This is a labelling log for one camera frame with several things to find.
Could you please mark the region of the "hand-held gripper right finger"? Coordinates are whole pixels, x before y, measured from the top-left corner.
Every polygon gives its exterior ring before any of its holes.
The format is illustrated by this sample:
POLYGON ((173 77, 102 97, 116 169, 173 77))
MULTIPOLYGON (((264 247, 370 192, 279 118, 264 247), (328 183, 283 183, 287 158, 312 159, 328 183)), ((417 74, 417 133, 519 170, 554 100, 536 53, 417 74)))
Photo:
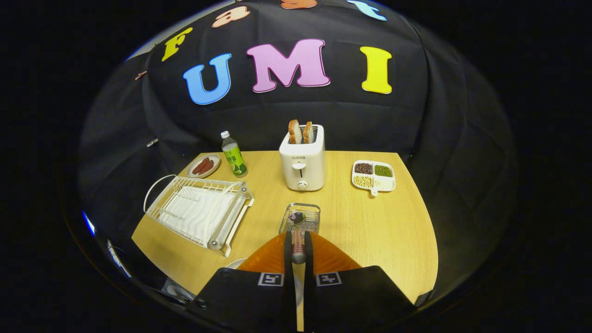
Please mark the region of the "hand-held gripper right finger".
POLYGON ((306 333, 377 333, 417 310, 377 266, 321 273, 320 236, 305 232, 303 321, 306 333))

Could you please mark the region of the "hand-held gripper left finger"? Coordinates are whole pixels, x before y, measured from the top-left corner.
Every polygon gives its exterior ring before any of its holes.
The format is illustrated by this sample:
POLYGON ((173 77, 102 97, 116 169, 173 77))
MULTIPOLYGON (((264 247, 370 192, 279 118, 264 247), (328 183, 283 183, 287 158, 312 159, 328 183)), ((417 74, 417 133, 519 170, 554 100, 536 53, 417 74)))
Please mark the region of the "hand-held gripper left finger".
POLYGON ((191 313, 227 333, 295 333, 296 288, 292 233, 273 251, 281 270, 220 268, 191 302, 191 313))

